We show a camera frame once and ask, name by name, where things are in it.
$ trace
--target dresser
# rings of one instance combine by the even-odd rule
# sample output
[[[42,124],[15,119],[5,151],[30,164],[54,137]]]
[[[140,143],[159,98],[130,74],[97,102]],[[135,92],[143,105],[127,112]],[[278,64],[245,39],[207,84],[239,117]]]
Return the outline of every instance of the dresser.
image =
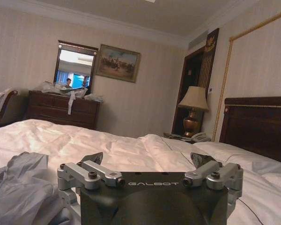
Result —
[[[77,98],[68,115],[70,97],[29,91],[28,119],[46,120],[61,125],[96,129],[100,103]]]

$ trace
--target white duvet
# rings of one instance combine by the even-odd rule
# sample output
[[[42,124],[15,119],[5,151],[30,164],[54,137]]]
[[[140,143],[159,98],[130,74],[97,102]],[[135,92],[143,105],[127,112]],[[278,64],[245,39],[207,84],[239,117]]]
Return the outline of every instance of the white duvet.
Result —
[[[61,163],[79,162],[103,152],[102,165],[116,171],[194,170],[191,152],[207,154],[182,141],[146,135],[137,139],[42,120],[25,120],[0,128],[0,167],[21,152],[49,155],[47,179],[57,183]],[[229,225],[281,224],[281,188],[251,170],[244,172],[243,196],[228,219]]]

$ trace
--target screw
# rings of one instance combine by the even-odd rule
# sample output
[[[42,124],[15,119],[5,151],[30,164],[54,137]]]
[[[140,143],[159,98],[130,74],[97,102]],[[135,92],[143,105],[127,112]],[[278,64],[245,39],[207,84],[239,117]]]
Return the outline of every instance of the screw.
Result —
[[[125,179],[119,177],[119,178],[117,179],[117,187],[123,187],[124,185],[125,185]]]
[[[220,178],[219,172],[213,172],[213,173],[211,174],[211,176],[212,176],[213,178],[215,178],[215,179],[219,179],[219,178]]]
[[[89,172],[89,178],[90,178],[90,179],[95,179],[95,178],[97,178],[97,173],[96,173],[96,172]]]
[[[192,180],[189,178],[184,178],[182,181],[182,184],[184,187],[190,187],[190,186],[192,186]]]

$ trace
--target brass lamp base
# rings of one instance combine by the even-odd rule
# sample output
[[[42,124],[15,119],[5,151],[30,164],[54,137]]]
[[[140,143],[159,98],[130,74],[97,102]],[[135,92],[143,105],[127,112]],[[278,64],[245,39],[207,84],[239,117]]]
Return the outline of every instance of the brass lamp base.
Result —
[[[196,118],[196,111],[194,108],[192,108],[189,110],[188,117],[185,117],[183,119],[183,127],[185,130],[184,136],[186,136],[186,137],[194,136],[196,134],[195,130],[198,127],[198,125],[199,125],[199,122]]]

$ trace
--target framed painting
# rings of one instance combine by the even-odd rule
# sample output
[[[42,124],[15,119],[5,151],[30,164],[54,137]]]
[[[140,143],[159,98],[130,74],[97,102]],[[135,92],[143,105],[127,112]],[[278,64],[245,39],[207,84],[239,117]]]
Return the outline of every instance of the framed painting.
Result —
[[[135,83],[140,57],[138,52],[101,45],[96,75]]]

